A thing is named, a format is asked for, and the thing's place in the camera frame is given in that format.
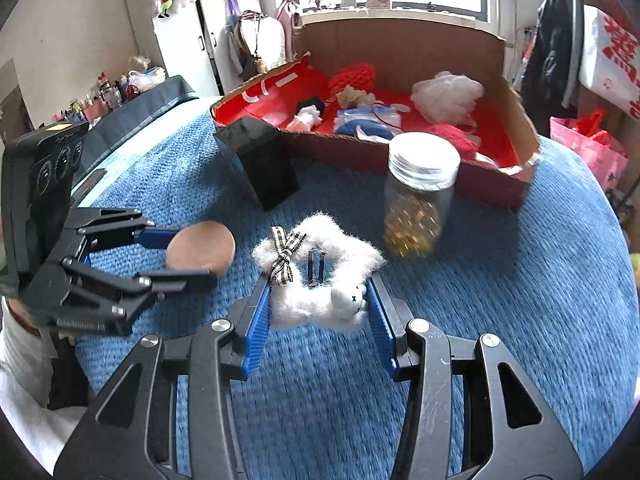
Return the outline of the person's left hand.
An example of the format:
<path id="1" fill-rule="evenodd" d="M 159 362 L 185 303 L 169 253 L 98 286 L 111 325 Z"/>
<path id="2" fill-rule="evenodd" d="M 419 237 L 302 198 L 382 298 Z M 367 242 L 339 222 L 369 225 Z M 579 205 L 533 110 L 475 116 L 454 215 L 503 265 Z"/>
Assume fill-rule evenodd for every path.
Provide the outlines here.
<path id="1" fill-rule="evenodd" d="M 32 322 L 24 304 L 22 304 L 21 300 L 15 298 L 4 298 L 6 300 L 6 306 L 11 312 L 14 320 L 20 324 L 24 330 L 27 330 L 29 333 L 35 335 L 36 337 L 40 336 L 40 330 L 35 324 Z"/>

